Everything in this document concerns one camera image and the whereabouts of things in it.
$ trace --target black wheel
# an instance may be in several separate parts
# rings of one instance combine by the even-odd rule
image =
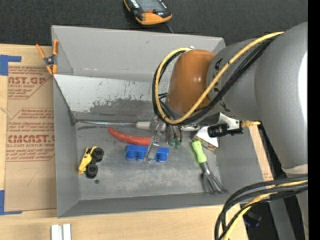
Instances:
[[[98,166],[92,163],[90,163],[85,170],[85,175],[90,179],[96,177],[97,173],[98,173]]]
[[[102,158],[104,157],[104,150],[100,147],[97,147],[93,153],[92,156],[95,158],[96,162],[100,162],[102,160]]]

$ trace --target cable bundle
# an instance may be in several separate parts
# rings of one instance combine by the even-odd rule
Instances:
[[[298,176],[293,178],[264,181],[246,186],[238,190],[228,198],[223,206],[221,213],[217,218],[214,228],[214,240],[229,239],[229,236],[236,222],[241,219],[253,205],[292,197],[307,190],[308,176]],[[234,205],[248,199],[251,200],[248,201],[226,225],[226,213],[228,212],[228,210],[230,210]],[[222,233],[219,235],[220,226],[222,226]]]
[[[264,35],[251,43],[249,43],[247,46],[245,46],[243,49],[241,49],[239,52],[237,52],[229,61],[226,63],[222,69],[218,72],[218,74],[215,76],[215,78],[212,80],[210,85],[205,89],[201,97],[198,99],[198,101],[192,106],[192,108],[181,118],[173,118],[171,114],[169,114],[167,111],[168,106],[165,105],[163,102],[160,101],[160,99],[164,98],[165,96],[159,96],[158,94],[158,87],[160,80],[166,71],[169,63],[179,56],[180,54],[191,51],[191,48],[179,48],[177,50],[172,51],[169,53],[161,62],[159,67],[157,68],[153,81],[152,81],[152,103],[153,103],[153,110],[154,113],[166,124],[168,125],[176,125],[176,126],[184,126],[191,123],[194,123],[195,121],[202,118],[206,113],[208,113],[226,94],[226,92],[231,88],[231,86],[239,79],[239,77],[249,68],[252,63],[261,56],[263,51],[267,48],[267,46],[275,39],[276,36],[282,34],[283,32],[275,32],[270,33],[267,35]],[[219,94],[205,107],[198,108],[198,106],[201,104],[201,102],[204,100],[204,98],[208,95],[208,93],[211,91],[211,89],[214,87],[214,85],[218,82],[220,77],[223,75],[223,73],[228,69],[228,67],[234,63],[240,56],[242,56],[244,53],[246,53],[251,48],[257,46],[246,58],[245,60],[237,67],[233,75],[230,77],[230,79],[227,81],[227,83],[222,87]]]

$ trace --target black floor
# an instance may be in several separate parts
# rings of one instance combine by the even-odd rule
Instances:
[[[226,45],[308,21],[308,0],[164,1],[173,12],[169,26],[174,33],[223,37]],[[146,30],[125,11],[122,0],[0,0],[0,43],[51,45],[52,25]],[[165,25],[147,30],[169,32]],[[303,239],[299,211],[288,210],[297,240]],[[269,207],[260,205],[253,211],[262,221],[248,228],[250,239],[277,240]]]

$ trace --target red object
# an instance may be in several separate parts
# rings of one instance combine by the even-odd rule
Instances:
[[[151,136],[133,136],[133,135],[121,133],[112,127],[109,127],[108,131],[112,136],[117,138],[119,141],[122,141],[128,144],[133,144],[133,145],[148,146],[149,142],[152,139]]]

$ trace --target device screen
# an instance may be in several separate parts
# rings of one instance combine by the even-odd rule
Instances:
[[[136,0],[141,9],[145,12],[154,9],[156,12],[164,12],[165,9],[161,6],[158,0]]]

